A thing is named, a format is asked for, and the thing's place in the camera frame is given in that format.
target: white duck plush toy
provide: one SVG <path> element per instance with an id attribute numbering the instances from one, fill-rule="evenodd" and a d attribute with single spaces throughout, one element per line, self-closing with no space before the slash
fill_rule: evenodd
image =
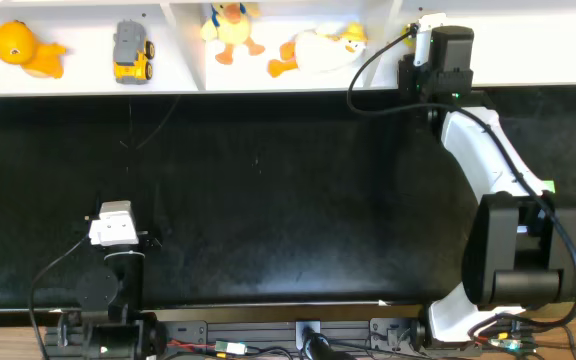
<path id="1" fill-rule="evenodd" d="M 299 69 L 317 73 L 339 69 L 357 60 L 366 49 L 364 28 L 351 23 L 341 35 L 330 35 L 324 24 L 315 31 L 299 33 L 280 48 L 281 60 L 268 63 L 268 73 L 276 78 L 285 71 Z"/>

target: plush toy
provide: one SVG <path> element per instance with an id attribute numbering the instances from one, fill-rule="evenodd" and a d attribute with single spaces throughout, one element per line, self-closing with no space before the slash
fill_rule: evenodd
<path id="1" fill-rule="evenodd" d="M 308 73 L 335 70 L 357 60 L 368 39 L 360 24 L 351 23 L 339 36 L 330 35 L 324 24 L 315 31 L 299 33 L 295 41 L 279 49 L 281 59 L 268 63 L 268 73 L 276 78 L 285 71 L 299 69 Z"/>
<path id="2" fill-rule="evenodd" d="M 213 3 L 212 17 L 201 28 L 201 37 L 205 41 L 219 38 L 226 49 L 215 56 L 224 65 L 232 64 L 232 53 L 235 46 L 244 44 L 250 55 L 263 53 L 266 48 L 255 44 L 250 38 L 251 25 L 248 15 L 259 17 L 257 4 L 251 3 Z"/>
<path id="3" fill-rule="evenodd" d="M 21 65 L 35 77 L 60 78 L 64 74 L 59 59 L 66 48 L 57 44 L 42 44 L 35 34 L 20 21 L 0 26 L 0 59 L 8 64 Z"/>

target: white shelf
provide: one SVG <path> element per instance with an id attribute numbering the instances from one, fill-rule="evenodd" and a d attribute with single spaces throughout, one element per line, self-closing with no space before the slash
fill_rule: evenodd
<path id="1" fill-rule="evenodd" d="M 266 51 L 251 57 L 238 47 L 230 66 L 214 58 L 223 44 L 199 37 L 210 15 L 208 1 L 161 1 L 0 0 L 0 25 L 24 21 L 44 42 L 69 50 L 62 58 L 64 77 L 56 80 L 32 78 L 0 60 L 0 96 L 344 90 L 361 63 L 405 24 L 435 12 L 475 31 L 476 86 L 576 84 L 576 0 L 262 0 L 252 37 Z M 146 85 L 114 80 L 112 34 L 125 19 L 142 23 L 157 48 Z M 267 73 L 279 47 L 300 31 L 324 22 L 343 28 L 350 21 L 364 25 L 370 40 L 358 62 L 317 75 L 293 70 L 274 79 Z M 411 51 L 403 44 L 391 49 L 366 69 L 356 88 L 395 88 L 397 62 Z"/>

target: toy vehicle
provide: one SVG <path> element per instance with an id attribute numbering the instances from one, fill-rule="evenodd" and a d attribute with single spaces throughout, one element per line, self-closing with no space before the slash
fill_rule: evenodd
<path id="1" fill-rule="evenodd" d="M 155 57 L 155 44 L 148 41 L 146 29 L 134 21 L 122 21 L 117 24 L 113 38 L 112 57 L 117 82 L 137 85 L 148 82 L 152 78 L 152 64 L 148 60 Z"/>

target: black table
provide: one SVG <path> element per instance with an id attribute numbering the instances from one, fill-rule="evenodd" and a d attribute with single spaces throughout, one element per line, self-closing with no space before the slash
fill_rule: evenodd
<path id="1" fill-rule="evenodd" d="M 576 87 L 490 94 L 527 165 L 576 196 Z M 0 309 L 26 307 L 32 276 L 79 240 L 97 197 L 132 200 L 139 221 L 156 191 L 173 234 L 146 258 L 148 308 L 419 303 L 459 283 L 476 201 L 423 122 L 359 119 L 343 93 L 189 95 L 126 148 L 173 101 L 0 99 Z M 102 262 L 77 250 L 37 306 L 76 305 L 77 279 Z"/>

